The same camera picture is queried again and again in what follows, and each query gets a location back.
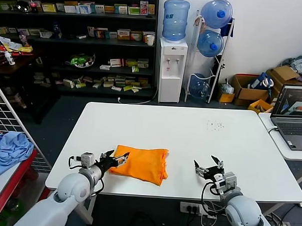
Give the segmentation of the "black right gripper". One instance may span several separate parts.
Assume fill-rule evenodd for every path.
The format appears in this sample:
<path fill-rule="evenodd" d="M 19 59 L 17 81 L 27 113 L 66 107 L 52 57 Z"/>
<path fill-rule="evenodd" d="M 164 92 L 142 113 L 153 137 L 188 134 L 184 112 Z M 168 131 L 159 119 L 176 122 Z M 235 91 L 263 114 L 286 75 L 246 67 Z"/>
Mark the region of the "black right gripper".
<path fill-rule="evenodd" d="M 217 157 L 211 155 L 211 158 L 216 163 L 217 166 L 211 166 L 209 168 L 202 168 L 196 160 L 194 160 L 195 173 L 199 174 L 205 180 L 211 180 L 212 182 L 217 182 L 222 180 L 224 175 L 223 161 L 219 160 Z"/>

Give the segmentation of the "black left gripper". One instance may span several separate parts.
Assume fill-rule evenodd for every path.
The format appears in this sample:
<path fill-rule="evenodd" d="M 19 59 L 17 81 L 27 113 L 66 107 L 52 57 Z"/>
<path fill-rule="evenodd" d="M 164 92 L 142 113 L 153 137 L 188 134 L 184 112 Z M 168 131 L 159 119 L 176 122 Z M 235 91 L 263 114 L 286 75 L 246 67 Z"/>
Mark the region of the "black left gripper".
<path fill-rule="evenodd" d="M 99 161 L 96 161 L 95 165 L 101 170 L 108 170 L 110 168 L 116 168 L 119 164 L 124 164 L 129 157 L 129 153 L 125 153 L 124 155 L 111 157 L 110 155 L 114 152 L 114 150 L 109 150 L 104 153 L 101 153 L 101 157 Z"/>

